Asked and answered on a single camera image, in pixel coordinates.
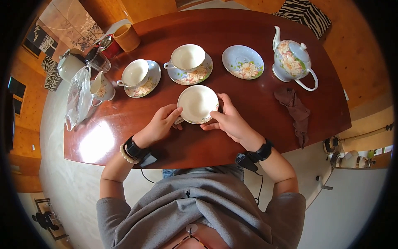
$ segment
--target wooden cylinder container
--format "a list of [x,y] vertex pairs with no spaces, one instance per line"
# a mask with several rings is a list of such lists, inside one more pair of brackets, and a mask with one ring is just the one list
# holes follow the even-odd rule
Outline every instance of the wooden cylinder container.
[[125,24],[113,33],[113,38],[125,52],[133,51],[140,45],[140,37],[131,24]]

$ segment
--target necklace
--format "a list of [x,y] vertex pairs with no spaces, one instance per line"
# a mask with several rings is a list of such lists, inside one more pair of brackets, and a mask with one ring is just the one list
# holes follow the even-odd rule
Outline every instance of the necklace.
[[180,242],[178,242],[178,244],[177,245],[175,245],[172,249],[174,249],[174,248],[176,248],[177,246],[179,246],[180,244],[182,244],[182,242],[184,241],[184,240],[186,240],[186,239],[190,239],[190,238],[194,238],[197,242],[199,242],[204,248],[206,248],[206,249],[209,249],[207,246],[205,246],[200,240],[198,240],[195,236],[193,236],[192,235],[192,229],[194,229],[194,231],[193,232],[195,232],[196,230],[197,230],[197,225],[196,224],[189,224],[187,227],[186,227],[186,230],[188,230],[189,229],[189,231],[188,231],[188,236],[187,237],[185,237],[185,238],[183,238]]

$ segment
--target white teacup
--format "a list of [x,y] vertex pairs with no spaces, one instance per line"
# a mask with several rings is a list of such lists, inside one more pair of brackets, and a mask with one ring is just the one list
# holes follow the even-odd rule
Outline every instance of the white teacup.
[[205,60],[206,53],[202,47],[195,44],[185,44],[176,48],[171,57],[171,62],[166,62],[165,69],[178,68],[183,72],[195,71]]
[[[91,105],[99,106],[105,100],[112,100],[115,97],[116,90],[107,78],[105,78],[103,71],[99,72],[96,79],[90,86],[90,93],[92,95]],[[98,99],[98,104],[93,104],[93,100]]]
[[[207,86],[195,85],[186,88],[178,97],[177,107],[183,107],[181,118],[191,124],[204,124],[211,120],[210,112],[219,109],[216,93]],[[174,122],[179,124],[181,118]]]
[[116,83],[118,86],[139,87],[148,81],[149,64],[144,59],[138,59],[124,69],[122,79]]

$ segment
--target gray t-shirt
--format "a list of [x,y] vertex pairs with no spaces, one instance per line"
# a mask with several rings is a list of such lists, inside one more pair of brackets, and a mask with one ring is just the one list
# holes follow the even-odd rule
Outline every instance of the gray t-shirt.
[[194,173],[156,183],[133,208],[116,198],[97,202],[105,248],[159,248],[188,224],[211,224],[231,248],[297,248],[306,200],[273,198],[262,212],[244,183],[228,174]]

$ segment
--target red tin canister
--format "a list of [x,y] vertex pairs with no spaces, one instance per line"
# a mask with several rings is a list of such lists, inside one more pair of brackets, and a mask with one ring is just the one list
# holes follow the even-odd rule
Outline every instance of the red tin canister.
[[103,55],[108,59],[115,57],[116,55],[123,52],[123,49],[117,44],[112,35],[105,36],[99,42],[99,49],[102,51]]

